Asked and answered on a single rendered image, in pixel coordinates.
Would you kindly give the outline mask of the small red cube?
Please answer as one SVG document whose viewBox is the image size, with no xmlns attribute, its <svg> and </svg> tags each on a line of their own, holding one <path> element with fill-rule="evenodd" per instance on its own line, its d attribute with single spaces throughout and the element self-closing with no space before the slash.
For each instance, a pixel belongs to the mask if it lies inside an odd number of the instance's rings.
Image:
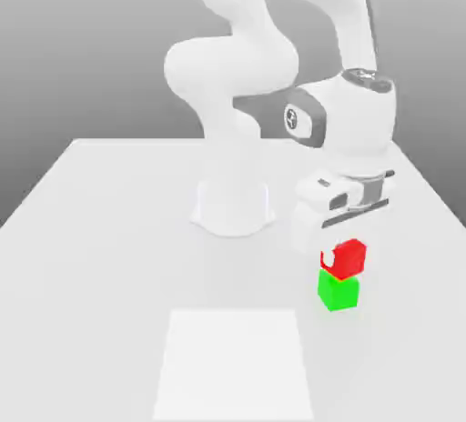
<svg viewBox="0 0 466 422">
<path fill-rule="evenodd" d="M 352 238 L 335 245 L 331 253 L 333 263 L 328 265 L 324 253 L 320 252 L 320 266 L 338 280 L 346 280 L 364 271 L 367 246 L 358 239 Z"/>
</svg>

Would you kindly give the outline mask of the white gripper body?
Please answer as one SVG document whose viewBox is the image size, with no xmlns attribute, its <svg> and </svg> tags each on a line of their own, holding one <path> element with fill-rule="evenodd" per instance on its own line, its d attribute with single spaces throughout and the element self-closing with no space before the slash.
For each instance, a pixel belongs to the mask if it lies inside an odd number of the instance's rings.
<svg viewBox="0 0 466 422">
<path fill-rule="evenodd" d="M 344 206 L 332 210 L 298 200 L 290 219 L 290 243 L 302 254 L 331 250 L 363 232 L 367 220 L 389 207 L 388 198 L 365 207 Z"/>
</svg>

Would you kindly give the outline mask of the small green cube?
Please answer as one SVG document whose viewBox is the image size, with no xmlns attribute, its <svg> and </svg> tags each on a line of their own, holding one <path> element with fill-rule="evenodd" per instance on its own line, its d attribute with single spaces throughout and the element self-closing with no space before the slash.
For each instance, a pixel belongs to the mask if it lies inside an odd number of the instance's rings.
<svg viewBox="0 0 466 422">
<path fill-rule="evenodd" d="M 359 294 L 360 282 L 355 276 L 339 280 L 324 269 L 319 271 L 318 295 L 329 311 L 356 307 Z"/>
</svg>

